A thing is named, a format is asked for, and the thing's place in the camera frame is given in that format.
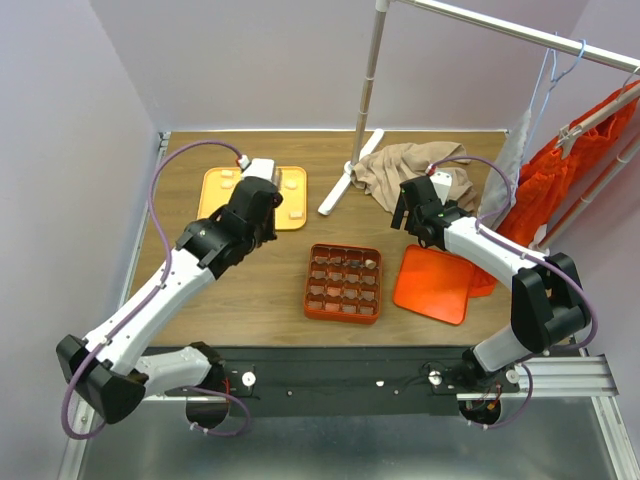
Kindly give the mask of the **orange compartment box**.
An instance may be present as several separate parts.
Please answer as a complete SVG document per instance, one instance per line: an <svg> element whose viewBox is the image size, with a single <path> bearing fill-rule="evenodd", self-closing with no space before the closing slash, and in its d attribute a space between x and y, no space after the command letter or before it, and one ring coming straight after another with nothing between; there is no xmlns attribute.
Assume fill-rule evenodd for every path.
<svg viewBox="0 0 640 480"><path fill-rule="evenodd" d="M331 264L341 257L342 265ZM367 259L376 267L365 267ZM359 268L349 260L361 262ZM382 295L382 256L373 248L316 243L304 287L303 310L313 320L372 325L380 315Z"/></svg>

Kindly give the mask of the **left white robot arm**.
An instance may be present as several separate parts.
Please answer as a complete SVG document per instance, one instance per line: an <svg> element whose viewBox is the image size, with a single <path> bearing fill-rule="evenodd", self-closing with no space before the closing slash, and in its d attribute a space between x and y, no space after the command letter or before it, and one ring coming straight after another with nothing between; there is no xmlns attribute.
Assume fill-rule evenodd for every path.
<svg viewBox="0 0 640 480"><path fill-rule="evenodd" d="M168 260L115 314L84 337L58 343L65 380L106 423L124 420L151 395L182 387L209 395L222 386L224 361L203 342L169 354L144 352L192 297L275 239L282 200L277 183L242 179L227 204L187 225Z"/></svg>

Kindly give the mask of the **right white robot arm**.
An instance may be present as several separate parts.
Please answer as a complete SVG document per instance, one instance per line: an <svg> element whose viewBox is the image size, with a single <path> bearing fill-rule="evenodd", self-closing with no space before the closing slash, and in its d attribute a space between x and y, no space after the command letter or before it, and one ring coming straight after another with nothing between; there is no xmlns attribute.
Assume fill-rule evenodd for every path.
<svg viewBox="0 0 640 480"><path fill-rule="evenodd" d="M468 348L455 365L440 368L444 384L483 391L505 368L553 348L566 350L568 337L596 327L569 256L545 256L486 229L456 203L442 202L428 176L404 181L399 189L392 228L415 236L422 247L470 261L511 293L509 324Z"/></svg>

